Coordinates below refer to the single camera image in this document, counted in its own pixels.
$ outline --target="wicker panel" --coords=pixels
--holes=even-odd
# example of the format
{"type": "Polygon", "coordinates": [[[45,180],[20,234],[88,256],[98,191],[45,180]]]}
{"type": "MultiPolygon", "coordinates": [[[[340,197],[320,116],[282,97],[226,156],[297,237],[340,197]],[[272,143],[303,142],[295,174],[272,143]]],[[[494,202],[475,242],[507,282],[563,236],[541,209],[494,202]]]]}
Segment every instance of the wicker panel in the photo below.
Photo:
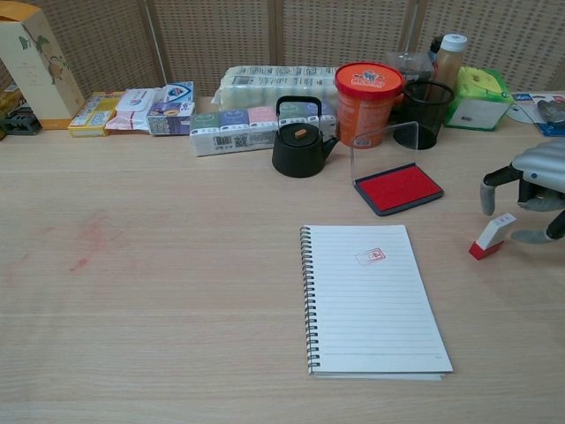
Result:
{"type": "Polygon", "coordinates": [[[436,34],[463,31],[470,40],[466,64],[498,69],[512,90],[543,90],[565,72],[564,27],[562,0],[433,0],[418,49],[426,51],[436,34]]]}
{"type": "Polygon", "coordinates": [[[267,0],[155,0],[155,22],[172,80],[213,95],[226,70],[268,64],[267,0]]]}
{"type": "Polygon", "coordinates": [[[338,66],[397,51],[406,2],[284,0],[284,64],[338,66]]]}
{"type": "Polygon", "coordinates": [[[26,0],[41,7],[84,96],[156,87],[159,78],[134,0],[26,0]]]}

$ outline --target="lined paper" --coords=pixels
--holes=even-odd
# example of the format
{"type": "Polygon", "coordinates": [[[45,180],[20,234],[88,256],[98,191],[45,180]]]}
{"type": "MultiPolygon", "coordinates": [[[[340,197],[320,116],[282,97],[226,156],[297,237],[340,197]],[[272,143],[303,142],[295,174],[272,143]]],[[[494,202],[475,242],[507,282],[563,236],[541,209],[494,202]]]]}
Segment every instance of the lined paper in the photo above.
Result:
{"type": "Polygon", "coordinates": [[[320,348],[314,374],[437,379],[453,370],[403,225],[306,227],[320,348]]]}

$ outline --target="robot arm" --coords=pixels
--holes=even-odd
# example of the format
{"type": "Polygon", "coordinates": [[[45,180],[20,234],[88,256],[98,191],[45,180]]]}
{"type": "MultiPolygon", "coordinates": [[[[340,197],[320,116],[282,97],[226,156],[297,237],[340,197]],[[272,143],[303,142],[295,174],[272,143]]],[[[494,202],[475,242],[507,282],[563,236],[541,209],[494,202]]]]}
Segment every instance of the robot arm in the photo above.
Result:
{"type": "MultiPolygon", "coordinates": [[[[529,148],[512,164],[485,175],[480,199],[485,215],[495,209],[497,186],[519,181],[518,206],[533,211],[565,209],[565,140],[554,140],[529,148]]],[[[547,243],[565,235],[565,211],[543,230],[515,231],[512,238],[526,243],[547,243]]]]}

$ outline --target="white bottle cap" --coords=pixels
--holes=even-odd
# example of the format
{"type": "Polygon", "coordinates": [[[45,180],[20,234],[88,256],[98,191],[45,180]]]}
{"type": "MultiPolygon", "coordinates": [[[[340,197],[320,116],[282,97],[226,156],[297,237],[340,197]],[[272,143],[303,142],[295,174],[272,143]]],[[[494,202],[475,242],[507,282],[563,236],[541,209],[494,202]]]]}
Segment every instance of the white bottle cap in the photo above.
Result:
{"type": "Polygon", "coordinates": [[[441,49],[447,51],[463,51],[467,45],[467,37],[461,34],[445,34],[441,41],[441,49]]]}

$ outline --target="clear plastic wrap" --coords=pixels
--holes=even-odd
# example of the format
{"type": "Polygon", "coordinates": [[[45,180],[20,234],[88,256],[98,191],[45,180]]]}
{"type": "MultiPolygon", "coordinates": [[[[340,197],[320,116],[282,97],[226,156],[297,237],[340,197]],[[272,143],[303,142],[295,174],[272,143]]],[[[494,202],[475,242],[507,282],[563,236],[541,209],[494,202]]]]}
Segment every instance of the clear plastic wrap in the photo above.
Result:
{"type": "Polygon", "coordinates": [[[331,66],[234,66],[226,71],[212,103],[220,110],[275,106],[284,95],[312,95],[335,108],[331,66]]]}

